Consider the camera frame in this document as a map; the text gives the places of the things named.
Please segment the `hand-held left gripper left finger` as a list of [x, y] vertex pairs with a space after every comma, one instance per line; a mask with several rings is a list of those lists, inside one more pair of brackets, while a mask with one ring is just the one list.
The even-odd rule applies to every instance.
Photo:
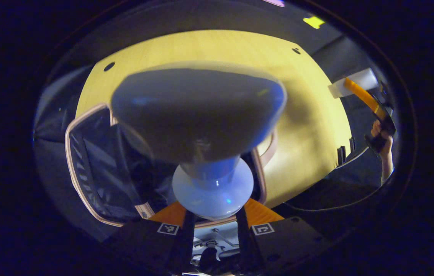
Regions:
[[194, 229], [194, 213], [175, 202], [148, 219], [125, 223], [103, 246], [137, 268], [181, 275], [192, 258]]

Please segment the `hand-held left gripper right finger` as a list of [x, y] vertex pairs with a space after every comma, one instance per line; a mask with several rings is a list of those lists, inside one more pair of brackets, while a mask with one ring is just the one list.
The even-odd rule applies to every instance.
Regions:
[[279, 276], [324, 253], [331, 242], [302, 218], [284, 218], [254, 199], [237, 213], [245, 276]]

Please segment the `pink suitcase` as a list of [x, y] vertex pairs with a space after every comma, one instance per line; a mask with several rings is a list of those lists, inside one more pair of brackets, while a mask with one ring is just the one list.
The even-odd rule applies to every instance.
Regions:
[[132, 148], [107, 103], [93, 105], [68, 125], [65, 154], [75, 191], [102, 224], [119, 229], [175, 202], [170, 194], [177, 165]]

